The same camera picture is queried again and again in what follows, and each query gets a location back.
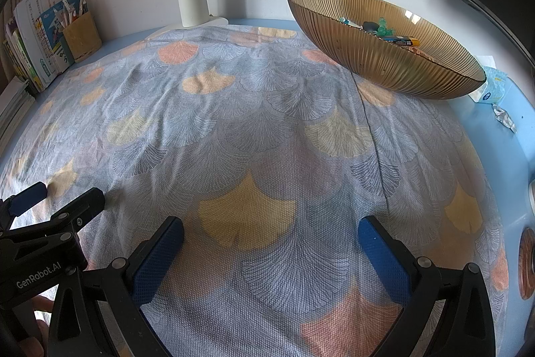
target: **crumpled wrapper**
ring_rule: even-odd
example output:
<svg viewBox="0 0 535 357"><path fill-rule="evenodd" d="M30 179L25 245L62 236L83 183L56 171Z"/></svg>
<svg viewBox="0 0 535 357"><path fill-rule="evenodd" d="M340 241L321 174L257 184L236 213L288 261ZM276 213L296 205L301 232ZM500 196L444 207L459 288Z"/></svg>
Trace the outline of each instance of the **crumpled wrapper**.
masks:
<svg viewBox="0 0 535 357"><path fill-rule="evenodd" d="M502 123L505 127L508 127L516 133L516 126L505 109L500 108L496 103L492 104L492 110L496 114L496 119Z"/></svg>

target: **amber ribbed bowl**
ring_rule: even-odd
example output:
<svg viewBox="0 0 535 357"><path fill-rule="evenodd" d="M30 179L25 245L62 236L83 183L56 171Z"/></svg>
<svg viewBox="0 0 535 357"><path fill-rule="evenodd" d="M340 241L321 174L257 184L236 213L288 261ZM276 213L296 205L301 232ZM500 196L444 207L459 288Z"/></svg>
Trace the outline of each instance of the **amber ribbed bowl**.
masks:
<svg viewBox="0 0 535 357"><path fill-rule="evenodd" d="M352 72L405 94L452 99L485 82L485 72L453 37L423 18L415 20L405 9L382 0L288 0L296 22L326 55ZM379 23L396 35L415 37L418 46L434 61L381 40L350 25Z"/></svg>

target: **human hand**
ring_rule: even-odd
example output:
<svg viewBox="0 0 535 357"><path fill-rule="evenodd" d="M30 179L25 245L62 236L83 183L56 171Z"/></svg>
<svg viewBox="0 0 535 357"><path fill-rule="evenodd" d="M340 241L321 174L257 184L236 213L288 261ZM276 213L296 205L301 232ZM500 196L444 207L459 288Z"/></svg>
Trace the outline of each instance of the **human hand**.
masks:
<svg viewBox="0 0 535 357"><path fill-rule="evenodd" d="M37 295L31 299L31 305L36 311L52 313L54 301L49 300L45 296ZM48 325L43 320L37 320L37 325L41 330L43 345L46 348L46 344L48 343ZM28 337L21 340L19 346L27 357L44 357L44 349L35 337Z"/></svg>

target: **blue gripper pad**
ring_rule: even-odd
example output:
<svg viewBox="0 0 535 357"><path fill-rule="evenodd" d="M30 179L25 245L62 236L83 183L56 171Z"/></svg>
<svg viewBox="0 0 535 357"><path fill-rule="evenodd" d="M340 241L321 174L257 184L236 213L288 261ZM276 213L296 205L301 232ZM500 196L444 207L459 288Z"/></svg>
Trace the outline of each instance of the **blue gripper pad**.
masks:
<svg viewBox="0 0 535 357"><path fill-rule="evenodd" d="M183 242L182 221L167 217L151 239L142 242L132 253L126 277L137 307L152 301Z"/></svg>
<svg viewBox="0 0 535 357"><path fill-rule="evenodd" d="M385 237L390 239L389 242L394 241L382 226L381 228L386 233ZM360 246L381 279L390 299L406 307L412 295L409 274L398 261L387 241L379 234L378 229L369 217L360 220L357 233Z"/></svg>
<svg viewBox="0 0 535 357"><path fill-rule="evenodd" d="M46 185L43 182L37 182L36 184L31 185L29 188L26 188L11 199L9 215L12 217L20 217L24 212L30 209L30 207L33 207L44 200L46 195Z"/></svg>

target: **copper coaster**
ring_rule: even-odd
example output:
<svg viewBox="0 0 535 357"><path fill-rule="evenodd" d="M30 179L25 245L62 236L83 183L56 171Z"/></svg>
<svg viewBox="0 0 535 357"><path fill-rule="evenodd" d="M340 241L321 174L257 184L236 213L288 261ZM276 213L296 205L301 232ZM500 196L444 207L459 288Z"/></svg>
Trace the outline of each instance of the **copper coaster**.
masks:
<svg viewBox="0 0 535 357"><path fill-rule="evenodd" d="M535 290L535 272L533 271L533 249L535 247L535 232L525 228L520 238L518 249L518 287L520 296L527 300Z"/></svg>

